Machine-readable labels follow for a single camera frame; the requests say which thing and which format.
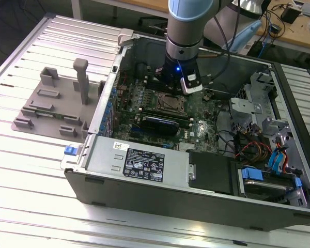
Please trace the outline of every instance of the sticker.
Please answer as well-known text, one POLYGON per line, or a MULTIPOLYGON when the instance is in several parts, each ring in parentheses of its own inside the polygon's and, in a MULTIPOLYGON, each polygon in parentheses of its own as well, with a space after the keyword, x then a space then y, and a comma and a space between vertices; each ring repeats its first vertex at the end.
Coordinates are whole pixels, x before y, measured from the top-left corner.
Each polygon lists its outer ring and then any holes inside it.
POLYGON ((130 145, 129 144, 125 144, 125 143, 121 143, 121 142, 114 142, 114 149, 117 150, 122 150, 122 151, 127 151, 129 149, 130 145))
POLYGON ((126 177, 163 182, 164 154, 127 148, 123 174, 126 177))

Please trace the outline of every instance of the aluminum extrusion table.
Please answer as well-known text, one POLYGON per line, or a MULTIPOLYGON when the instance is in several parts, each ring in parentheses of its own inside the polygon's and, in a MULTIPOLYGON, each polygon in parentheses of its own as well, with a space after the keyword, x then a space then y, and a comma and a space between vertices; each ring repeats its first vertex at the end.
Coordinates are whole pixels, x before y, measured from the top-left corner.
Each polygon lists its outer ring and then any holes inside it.
MULTIPOLYGON (((0 247, 308 247, 310 227, 262 232, 85 205, 60 169, 71 142, 12 131, 44 66, 73 78, 75 58, 89 61, 90 81, 105 80, 119 28, 44 18, 0 67, 0 247)), ((310 131, 310 76, 284 67, 310 131)))

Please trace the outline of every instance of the wooden table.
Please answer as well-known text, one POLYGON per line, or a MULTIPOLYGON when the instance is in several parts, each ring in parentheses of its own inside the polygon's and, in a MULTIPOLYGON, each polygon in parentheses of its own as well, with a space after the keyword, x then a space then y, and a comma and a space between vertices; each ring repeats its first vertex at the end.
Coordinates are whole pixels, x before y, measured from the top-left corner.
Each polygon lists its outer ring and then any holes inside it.
MULTIPOLYGON (((291 0, 272 0, 268 9, 271 10, 271 8, 277 4, 287 4, 287 3, 291 3, 291 0)), ((283 11, 284 11, 283 8, 279 8, 273 12, 280 17, 283 11)), ((286 48, 291 48, 301 52, 310 53, 310 31, 308 28, 309 21, 310 21, 309 17, 299 16, 296 18, 293 24, 285 22, 286 26, 285 33, 280 38, 277 38, 273 44, 280 45, 286 48)), ((260 28, 257 32, 257 35, 259 36, 261 36, 264 32, 266 22, 265 17, 262 18, 262 22, 263 22, 262 28, 260 28)), ((271 23, 274 23, 283 28, 282 22, 274 14, 271 14, 271 23)))

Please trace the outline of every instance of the motherboard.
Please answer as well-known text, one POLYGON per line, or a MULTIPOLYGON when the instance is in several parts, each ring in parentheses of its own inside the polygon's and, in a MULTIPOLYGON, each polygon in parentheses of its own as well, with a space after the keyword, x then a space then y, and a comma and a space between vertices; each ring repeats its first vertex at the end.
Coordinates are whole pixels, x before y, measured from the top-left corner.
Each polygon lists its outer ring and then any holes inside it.
POLYGON ((189 96, 147 88, 127 75, 117 85, 113 138, 186 151, 218 152, 213 117, 218 100, 206 90, 189 96))

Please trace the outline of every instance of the circuit board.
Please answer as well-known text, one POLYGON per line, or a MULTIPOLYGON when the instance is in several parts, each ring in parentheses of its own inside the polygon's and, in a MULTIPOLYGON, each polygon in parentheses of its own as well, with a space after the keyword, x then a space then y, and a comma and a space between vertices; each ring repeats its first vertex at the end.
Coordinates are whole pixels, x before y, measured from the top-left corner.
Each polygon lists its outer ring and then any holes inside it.
POLYGON ((146 88, 144 81, 122 79, 117 86, 118 99, 113 138, 168 149, 196 149, 218 152, 213 113, 218 101, 205 90, 189 96, 146 88), (179 124, 174 135, 143 130, 144 118, 160 118, 179 124))

